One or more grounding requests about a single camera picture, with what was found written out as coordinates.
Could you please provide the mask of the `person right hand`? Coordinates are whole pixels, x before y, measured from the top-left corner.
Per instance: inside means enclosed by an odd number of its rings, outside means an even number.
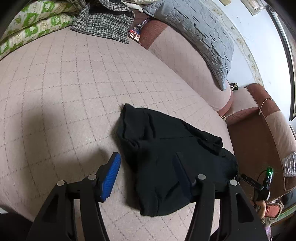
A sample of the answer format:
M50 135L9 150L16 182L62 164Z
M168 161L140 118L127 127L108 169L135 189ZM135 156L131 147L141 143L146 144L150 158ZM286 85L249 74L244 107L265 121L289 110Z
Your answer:
M259 210L257 212L259 218L263 219L266 213L266 202L264 200L259 200L259 201L256 201L255 204L259 207Z

